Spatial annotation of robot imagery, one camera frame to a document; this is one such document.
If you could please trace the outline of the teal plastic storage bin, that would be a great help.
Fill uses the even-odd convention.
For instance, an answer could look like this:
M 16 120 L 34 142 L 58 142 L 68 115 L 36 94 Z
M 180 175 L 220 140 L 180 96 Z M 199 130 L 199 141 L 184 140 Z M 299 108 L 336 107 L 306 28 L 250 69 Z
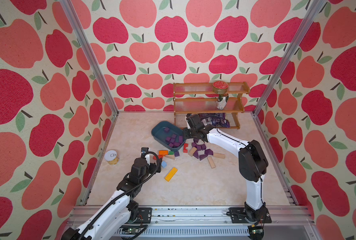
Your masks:
M 168 133 L 165 133 L 164 128 L 169 128 L 170 131 Z M 184 144 L 186 142 L 186 140 L 184 140 L 184 137 L 183 137 L 183 143 L 181 143 L 181 145 L 179 147 L 176 147 L 176 148 L 175 148 L 175 146 L 173 148 L 169 147 L 170 143 L 174 144 L 175 142 L 179 142 L 179 136 L 183 136 L 183 130 L 168 121 L 159 122 L 151 130 L 151 134 L 157 142 L 159 142 L 161 145 L 163 145 L 168 150 L 173 151 L 173 152 L 179 151 L 184 146 Z M 177 135 L 176 139 L 171 138 L 171 136 L 173 134 Z M 169 143 L 166 142 L 167 137 L 171 138 L 171 141 Z

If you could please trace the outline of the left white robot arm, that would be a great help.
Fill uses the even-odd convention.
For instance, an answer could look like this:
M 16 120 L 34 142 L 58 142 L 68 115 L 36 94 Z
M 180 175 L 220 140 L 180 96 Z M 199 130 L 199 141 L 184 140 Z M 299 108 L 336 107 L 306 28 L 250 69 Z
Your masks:
M 134 160 L 131 171 L 118 184 L 111 198 L 78 228 L 68 228 L 62 240 L 109 240 L 122 226 L 138 217 L 139 204 L 134 198 L 142 186 L 161 172 L 162 159 L 148 148 Z

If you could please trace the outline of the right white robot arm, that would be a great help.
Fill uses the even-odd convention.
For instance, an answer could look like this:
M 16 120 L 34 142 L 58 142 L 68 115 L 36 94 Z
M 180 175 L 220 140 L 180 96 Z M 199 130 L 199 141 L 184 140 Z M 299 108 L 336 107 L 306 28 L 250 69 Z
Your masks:
M 187 114 L 187 127 L 183 129 L 185 139 L 198 139 L 217 145 L 238 158 L 239 172 L 246 180 L 247 198 L 241 214 L 248 223 L 256 224 L 267 216 L 263 200 L 263 182 L 268 160 L 260 143 L 235 138 L 212 126 L 205 125 L 198 114 Z

